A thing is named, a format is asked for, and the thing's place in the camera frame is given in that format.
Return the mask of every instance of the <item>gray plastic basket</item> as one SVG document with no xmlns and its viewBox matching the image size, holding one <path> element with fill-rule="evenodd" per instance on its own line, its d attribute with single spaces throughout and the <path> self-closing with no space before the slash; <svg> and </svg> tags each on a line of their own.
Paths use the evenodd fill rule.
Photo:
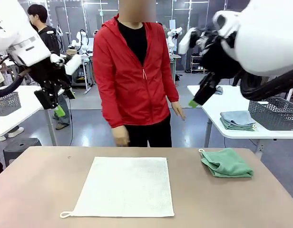
<svg viewBox="0 0 293 228">
<path fill-rule="evenodd" d="M 293 131 L 293 103 L 277 96 L 263 101 L 268 104 L 250 101 L 251 117 L 268 130 Z"/>
<path fill-rule="evenodd" d="M 21 108 L 18 92 L 0 98 L 0 116 L 7 116 Z"/>
</svg>

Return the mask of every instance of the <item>man's right hand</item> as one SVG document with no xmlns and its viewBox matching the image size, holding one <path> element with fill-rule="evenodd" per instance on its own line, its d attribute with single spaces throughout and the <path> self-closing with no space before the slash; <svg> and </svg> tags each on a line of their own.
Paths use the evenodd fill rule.
<svg viewBox="0 0 293 228">
<path fill-rule="evenodd" d="M 125 126 L 112 128 L 112 132 L 117 146 L 128 146 L 129 136 Z"/>
</svg>

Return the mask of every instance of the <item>green towel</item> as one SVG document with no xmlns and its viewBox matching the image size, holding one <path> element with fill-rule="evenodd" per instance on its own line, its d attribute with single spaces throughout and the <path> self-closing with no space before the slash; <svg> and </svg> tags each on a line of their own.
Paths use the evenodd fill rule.
<svg viewBox="0 0 293 228">
<path fill-rule="evenodd" d="M 245 126 L 236 126 L 232 123 L 227 122 L 226 120 L 224 120 L 222 117 L 220 118 L 220 121 L 222 122 L 223 126 L 225 127 L 225 129 L 227 130 L 239 130 L 239 131 L 251 131 L 254 132 L 255 131 L 255 125 L 245 125 Z"/>
<path fill-rule="evenodd" d="M 218 152 L 201 152 L 202 163 L 215 177 L 252 177 L 253 170 L 231 148 Z"/>
</svg>

